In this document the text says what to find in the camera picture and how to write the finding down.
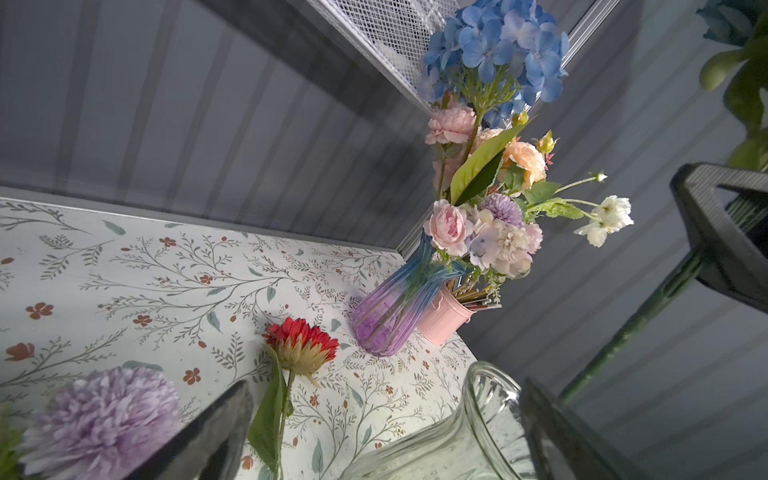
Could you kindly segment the light blue flower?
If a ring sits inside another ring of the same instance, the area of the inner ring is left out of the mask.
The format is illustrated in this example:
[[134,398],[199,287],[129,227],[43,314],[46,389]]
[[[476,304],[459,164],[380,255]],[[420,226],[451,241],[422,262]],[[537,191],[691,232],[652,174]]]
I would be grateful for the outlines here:
[[745,129],[725,164],[686,164],[671,187],[689,252],[560,392],[568,403],[625,345],[694,281],[755,308],[767,308],[767,4],[709,1],[697,10],[708,40],[726,45],[703,65],[706,91],[726,87],[723,103]]

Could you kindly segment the white poppy flower stem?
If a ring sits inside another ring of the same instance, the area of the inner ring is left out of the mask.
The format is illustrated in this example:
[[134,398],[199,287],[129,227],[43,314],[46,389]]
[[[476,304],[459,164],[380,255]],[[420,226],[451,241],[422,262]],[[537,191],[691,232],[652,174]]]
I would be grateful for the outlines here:
[[574,234],[584,237],[592,247],[601,248],[610,235],[634,224],[630,199],[609,195],[600,203],[596,203],[578,198],[566,198],[562,194],[581,185],[602,184],[606,180],[607,175],[598,172],[565,185],[546,180],[538,181],[523,193],[526,218],[535,220],[540,216],[546,216],[570,220],[584,219],[586,223],[577,228]]

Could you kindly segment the pale pink peony flower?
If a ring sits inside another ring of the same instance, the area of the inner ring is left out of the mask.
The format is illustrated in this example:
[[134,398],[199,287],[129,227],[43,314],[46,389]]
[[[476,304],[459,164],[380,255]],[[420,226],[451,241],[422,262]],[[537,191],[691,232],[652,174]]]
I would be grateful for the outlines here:
[[449,256],[462,257],[468,252],[467,239],[474,233],[474,224],[466,211],[440,199],[433,203],[423,230],[433,247]]

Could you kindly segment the blue purple glass vase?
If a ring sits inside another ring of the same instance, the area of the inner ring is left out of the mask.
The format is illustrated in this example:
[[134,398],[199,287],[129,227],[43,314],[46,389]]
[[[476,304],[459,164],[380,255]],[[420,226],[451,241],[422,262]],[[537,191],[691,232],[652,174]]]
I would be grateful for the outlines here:
[[351,328],[358,345],[377,357],[394,355],[407,342],[440,289],[471,270],[470,264],[438,251],[431,238],[423,234],[406,263],[355,310]]

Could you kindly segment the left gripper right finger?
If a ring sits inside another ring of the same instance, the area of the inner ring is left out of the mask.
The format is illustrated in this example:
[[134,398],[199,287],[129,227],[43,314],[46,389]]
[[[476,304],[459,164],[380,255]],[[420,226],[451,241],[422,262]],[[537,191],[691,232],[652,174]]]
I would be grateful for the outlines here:
[[524,381],[519,405],[524,435],[539,479],[648,477],[535,379]]

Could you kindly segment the blue hydrangea flower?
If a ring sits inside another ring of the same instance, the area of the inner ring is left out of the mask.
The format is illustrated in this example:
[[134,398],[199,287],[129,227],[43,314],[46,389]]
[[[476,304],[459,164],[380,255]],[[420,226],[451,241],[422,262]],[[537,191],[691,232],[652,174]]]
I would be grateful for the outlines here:
[[552,102],[563,90],[561,68],[568,36],[555,37],[548,13],[507,7],[499,16],[494,1],[476,1],[447,20],[429,40],[423,57],[420,94],[433,109],[461,104],[476,114],[463,164],[439,197],[461,205],[481,196],[496,180],[501,153],[528,122],[536,101]]

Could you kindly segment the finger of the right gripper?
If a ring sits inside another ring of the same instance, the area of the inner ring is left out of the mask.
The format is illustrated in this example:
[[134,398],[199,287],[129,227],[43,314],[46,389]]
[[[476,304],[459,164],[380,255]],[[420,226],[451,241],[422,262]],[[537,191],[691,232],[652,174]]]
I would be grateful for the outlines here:
[[670,188],[691,249],[704,254],[697,280],[709,289],[763,313],[767,311],[767,220],[739,226],[719,190],[765,206],[767,175],[708,163],[683,165]]

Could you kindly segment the cream peach rose stem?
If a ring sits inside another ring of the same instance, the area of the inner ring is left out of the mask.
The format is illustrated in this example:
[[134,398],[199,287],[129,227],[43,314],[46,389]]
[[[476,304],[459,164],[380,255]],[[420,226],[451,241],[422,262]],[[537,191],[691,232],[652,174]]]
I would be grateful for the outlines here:
[[504,149],[500,172],[522,173],[522,185],[513,190],[525,191],[546,178],[557,139],[548,131],[533,143],[519,139],[511,141]]

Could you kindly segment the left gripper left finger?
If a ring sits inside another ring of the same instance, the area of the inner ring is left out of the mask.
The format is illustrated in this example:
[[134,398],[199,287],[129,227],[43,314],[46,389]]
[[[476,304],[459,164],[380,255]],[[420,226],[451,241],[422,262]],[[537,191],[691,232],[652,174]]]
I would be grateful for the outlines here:
[[233,479],[251,422],[254,402],[246,381],[230,386],[130,479]]

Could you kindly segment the lilac small blossom sprig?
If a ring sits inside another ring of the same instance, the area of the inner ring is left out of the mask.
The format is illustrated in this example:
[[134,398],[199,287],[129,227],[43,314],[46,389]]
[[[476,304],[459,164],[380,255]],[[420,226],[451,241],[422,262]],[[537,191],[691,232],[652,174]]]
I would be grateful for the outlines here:
[[528,274],[541,248],[542,229],[526,223],[521,208],[507,195],[492,193],[468,213],[473,233],[466,239],[469,261],[482,271],[515,279]]

